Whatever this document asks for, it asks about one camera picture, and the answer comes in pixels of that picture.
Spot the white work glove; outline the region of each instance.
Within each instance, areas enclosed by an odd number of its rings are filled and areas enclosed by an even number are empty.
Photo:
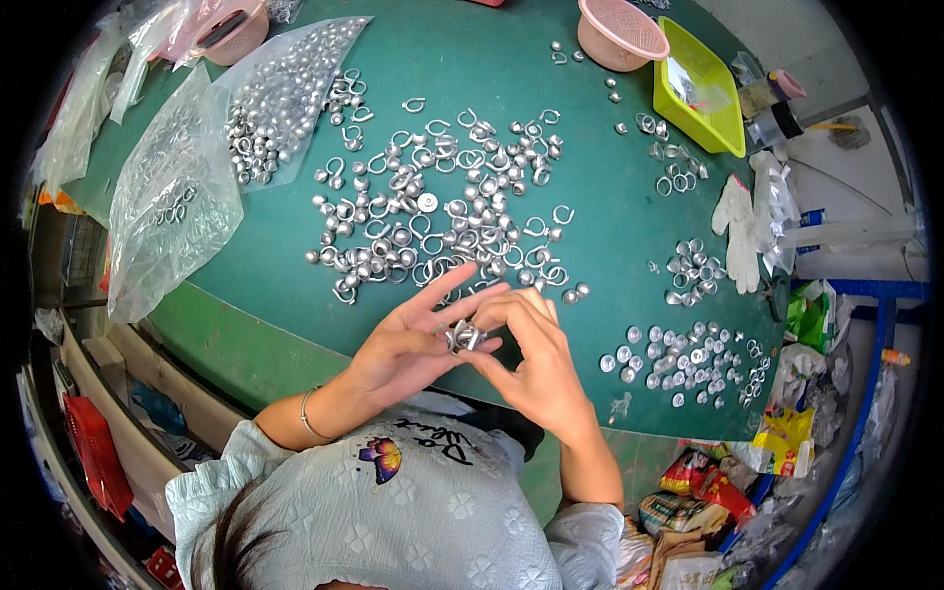
[[[728,278],[737,283],[737,292],[757,291],[760,274],[757,269],[757,240],[754,237],[754,212],[750,191],[735,175],[721,191],[721,198],[711,216],[711,230],[717,234],[728,231]]]

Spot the red snack bag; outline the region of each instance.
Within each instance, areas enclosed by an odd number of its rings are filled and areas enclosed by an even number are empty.
[[[692,493],[693,474],[707,468],[710,462],[710,457],[697,451],[684,453],[662,474],[659,487],[682,496],[689,496]]]
[[[703,470],[693,471],[691,479],[692,496],[718,504],[734,516],[737,521],[736,529],[740,531],[744,525],[754,518],[757,509],[750,503],[744,494],[734,487],[728,476],[715,465],[708,465]]]

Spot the green plastic basket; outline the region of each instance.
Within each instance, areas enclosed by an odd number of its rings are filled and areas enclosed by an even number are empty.
[[[704,43],[683,29],[672,19],[659,17],[659,28],[668,39],[668,56],[674,58],[700,86],[717,86],[731,99],[731,103],[715,112],[694,110],[679,98],[668,84],[667,59],[655,62],[655,87],[652,107],[685,135],[692,138],[706,152],[731,152],[744,158],[744,122],[741,103],[737,99],[734,77]]]

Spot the pliers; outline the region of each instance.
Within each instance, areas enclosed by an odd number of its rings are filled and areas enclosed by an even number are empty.
[[[767,304],[770,307],[770,317],[773,318],[774,323],[782,324],[784,322],[784,316],[781,313],[781,307],[786,309],[784,295],[786,295],[788,292],[786,288],[787,276],[777,275],[770,280],[760,277],[760,280],[764,288],[760,291],[757,291],[756,293],[758,295],[763,295],[767,300]]]

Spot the pink plastic basket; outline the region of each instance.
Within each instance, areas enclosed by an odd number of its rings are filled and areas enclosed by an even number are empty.
[[[668,39],[650,17],[625,0],[580,0],[577,39],[604,68],[631,72],[668,55]]]

